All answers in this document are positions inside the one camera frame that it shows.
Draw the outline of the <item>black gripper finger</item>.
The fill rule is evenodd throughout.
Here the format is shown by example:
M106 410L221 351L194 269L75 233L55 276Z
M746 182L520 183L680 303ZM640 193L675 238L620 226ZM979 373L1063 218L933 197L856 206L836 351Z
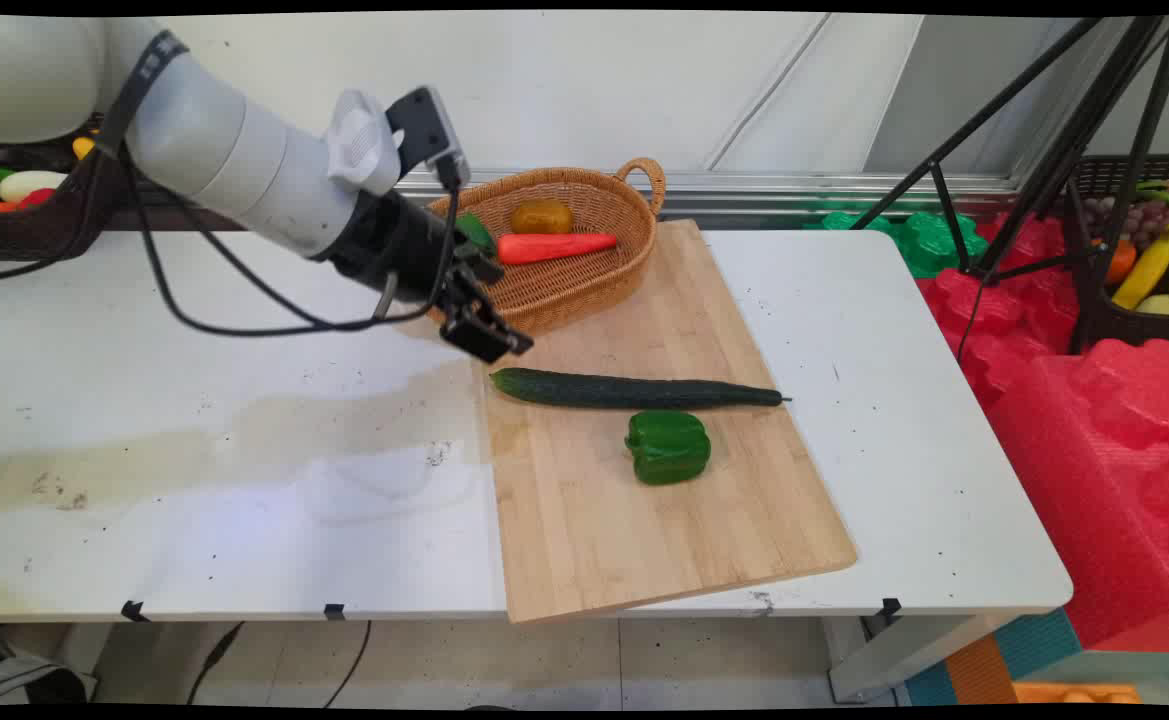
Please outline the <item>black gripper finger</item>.
M505 356L523 355L533 345L497 313L478 277L459 266L459 348L471 356Z
M447 302L440 337L444 342L483 364L497 364L511 351L510 334L503 328L491 302Z

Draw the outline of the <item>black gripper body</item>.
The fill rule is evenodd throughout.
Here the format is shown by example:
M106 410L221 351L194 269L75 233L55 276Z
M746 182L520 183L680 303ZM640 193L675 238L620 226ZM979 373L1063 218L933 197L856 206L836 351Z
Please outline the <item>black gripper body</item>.
M338 274L375 291L386 290L389 274L395 274L393 302L421 306L430 300L441 307L452 295L448 284L457 274L473 284L505 277L493 240L476 226L473 214L450 224L447 215L396 191L383 196L361 193L354 217L328 249L328 261Z

